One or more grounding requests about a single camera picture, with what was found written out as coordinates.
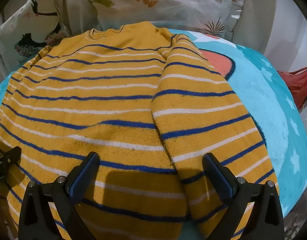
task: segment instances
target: blue textured gripper pad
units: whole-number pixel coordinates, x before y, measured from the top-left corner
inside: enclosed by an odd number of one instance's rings
[[[227,203],[228,200],[234,197],[233,188],[225,176],[218,169],[213,160],[210,158],[210,156],[207,154],[204,155],[204,160],[206,164],[205,174],[210,179],[222,203]]]
[[[71,203],[80,203],[92,178],[97,173],[99,168],[99,156],[94,153],[88,163],[84,166],[81,173],[69,188],[69,196]]]

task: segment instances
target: floral pillow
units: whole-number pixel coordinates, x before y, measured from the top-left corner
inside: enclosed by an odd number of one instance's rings
[[[90,0],[102,30],[150,21],[157,27],[191,30],[227,39],[244,0]]]
[[[28,0],[0,26],[1,57],[12,71],[44,46],[55,46],[66,37],[69,32],[60,22],[55,0]]]

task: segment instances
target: knit fabric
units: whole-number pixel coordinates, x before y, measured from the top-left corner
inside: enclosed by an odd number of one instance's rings
[[[226,206],[204,176],[207,152],[249,182],[277,183],[226,80],[186,35],[148,22],[64,39],[14,73],[0,109],[0,154],[15,146],[21,161],[0,183],[15,235],[28,182],[66,176],[90,151],[100,168],[75,207],[97,239],[177,239],[189,213],[208,236]]]

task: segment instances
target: red bag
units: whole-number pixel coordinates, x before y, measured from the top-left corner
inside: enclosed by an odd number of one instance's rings
[[[287,84],[298,110],[301,109],[307,99],[307,67],[295,72],[278,71]]]

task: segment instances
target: silver screw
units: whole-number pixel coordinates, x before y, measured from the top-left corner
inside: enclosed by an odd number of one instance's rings
[[[36,184],[34,180],[29,181],[28,186],[33,187]]]
[[[245,178],[243,177],[238,177],[237,178],[237,181],[240,183],[240,184],[244,184],[246,182]]]
[[[274,182],[273,181],[268,180],[267,183],[268,183],[269,187],[274,187]]]
[[[63,183],[65,181],[66,177],[65,176],[60,176],[57,178],[58,183]]]

